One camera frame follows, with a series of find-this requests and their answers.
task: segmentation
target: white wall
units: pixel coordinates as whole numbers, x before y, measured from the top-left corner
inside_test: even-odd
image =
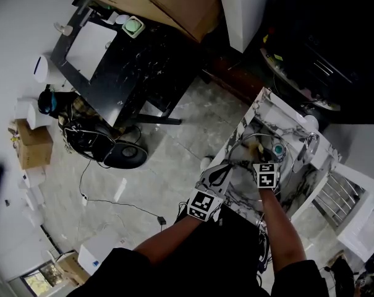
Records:
[[[275,0],[221,0],[229,43],[243,53],[260,28],[267,3]]]
[[[342,163],[374,179],[374,125],[332,124],[324,135],[342,154]]]
[[[0,161],[6,174],[0,191],[0,275],[5,280],[46,262],[50,248],[40,229],[22,216],[19,163],[10,143],[7,125],[14,103],[22,95],[37,95],[45,85],[32,78],[32,61],[51,51],[59,33],[53,22],[66,23],[75,11],[73,0],[0,0]],[[9,207],[4,200],[11,202]]]
[[[9,282],[9,286],[18,297],[33,297],[24,282],[20,278],[16,278]]]

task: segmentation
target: cable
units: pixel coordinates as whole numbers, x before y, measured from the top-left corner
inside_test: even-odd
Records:
[[[82,175],[81,175],[81,178],[80,178],[80,185],[79,185],[78,189],[79,189],[80,194],[81,194],[82,197],[84,196],[84,194],[81,192],[82,177],[83,177],[83,175],[85,174],[85,171],[88,169],[88,166],[90,165],[90,162],[91,162],[91,161],[92,161],[92,160],[89,161],[87,167],[85,167],[85,169],[83,170]]]
[[[144,210],[144,209],[141,209],[139,207],[137,207],[136,205],[130,205],[130,204],[120,204],[118,202],[112,202],[112,201],[109,201],[109,200],[101,200],[101,199],[89,199],[86,195],[84,195],[81,191],[81,182],[82,182],[82,177],[83,177],[83,174],[85,174],[86,170],[88,169],[88,166],[90,165],[90,162],[91,160],[89,161],[87,167],[85,167],[85,169],[83,170],[82,172],[82,175],[81,175],[81,178],[80,178],[80,184],[79,184],[79,191],[80,191],[80,194],[82,197],[86,198],[87,201],[95,201],[95,202],[108,202],[109,204],[113,204],[113,205],[127,205],[129,207],[135,207],[136,209],[139,209],[141,211],[144,211],[146,213],[149,213],[150,215],[153,215],[154,217],[160,217],[159,215],[155,215],[154,213],[152,212],[149,212],[147,210]]]
[[[147,210],[144,210],[144,209],[141,209],[139,207],[137,207],[136,205],[130,205],[130,204],[120,204],[118,202],[112,202],[110,200],[101,200],[101,199],[87,199],[87,201],[96,201],[96,202],[108,202],[109,204],[113,204],[113,205],[127,205],[129,207],[135,207],[136,209],[139,209],[141,211],[144,211],[146,213],[149,213],[150,215],[153,215],[154,217],[160,217],[159,215],[155,215],[154,213],[152,212],[149,212]]]
[[[102,168],[104,168],[105,170],[108,170],[109,168],[111,168],[110,166],[108,166],[108,167],[104,167],[102,164],[100,164],[98,161],[96,161],[97,162],[97,164],[100,166],[100,167],[102,167]]]
[[[328,266],[325,266],[325,267],[322,267],[319,271],[321,271],[322,269],[324,269],[326,272],[328,272],[330,275],[331,275],[331,278],[333,279],[333,282],[334,282],[334,286],[332,286],[328,291],[332,290],[336,284],[335,284],[335,279],[333,277],[333,274],[331,273],[331,269],[328,267]]]
[[[136,142],[134,144],[136,144],[141,138],[142,138],[142,130],[140,130],[140,128],[136,125],[133,124],[133,126],[138,129],[140,135],[138,136],[138,139],[136,140]]]
[[[334,286],[332,286],[332,287],[328,290],[328,291],[330,291],[330,290],[332,290],[332,289],[336,286],[336,284],[335,284],[335,279],[334,279],[333,274],[331,273],[331,271],[329,271],[328,273],[331,275],[331,277],[332,277],[332,279],[333,279],[333,282],[334,282]]]

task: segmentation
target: faucet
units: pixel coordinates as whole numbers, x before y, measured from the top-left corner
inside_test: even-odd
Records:
[[[294,173],[298,173],[303,166],[308,165],[313,160],[319,143],[320,136],[311,132],[305,139],[304,146],[302,147],[302,150],[299,152],[297,159],[292,166],[292,171]]]

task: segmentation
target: small cardboard box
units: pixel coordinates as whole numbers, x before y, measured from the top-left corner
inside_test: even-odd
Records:
[[[46,127],[31,130],[26,119],[16,120],[19,133],[19,162],[23,170],[48,165],[53,141]]]
[[[126,13],[178,28],[201,42],[217,25],[220,0],[99,0]]]
[[[78,253],[71,252],[64,254],[57,260],[57,266],[63,274],[70,280],[71,284],[83,285],[90,275],[78,263]]]

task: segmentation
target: tile floor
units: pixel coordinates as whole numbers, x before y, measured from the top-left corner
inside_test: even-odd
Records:
[[[143,166],[134,170],[106,170],[92,162],[83,176],[81,190],[91,199],[114,201],[120,185],[125,184],[119,203],[134,204],[162,215],[168,225],[172,225],[178,203],[188,198],[200,175],[200,160],[205,155],[216,155],[247,109],[247,105],[221,87],[196,79],[173,111],[173,118],[184,120],[180,126],[142,126],[139,144],[146,146],[149,153]],[[150,105],[144,112],[158,114]],[[89,202],[84,207],[79,183],[88,160],[66,152],[57,126],[51,128],[51,134],[53,156],[40,189],[46,202],[44,225],[63,251],[79,250],[82,242],[107,226],[114,228],[131,249],[160,231],[156,217],[133,207],[101,202]],[[313,206],[305,211],[295,227],[308,258],[314,259],[319,268],[344,249]],[[357,269],[359,259],[346,252],[353,268]],[[331,288],[331,277],[327,273],[323,276]],[[271,265],[262,278],[263,287],[270,292],[274,280]]]

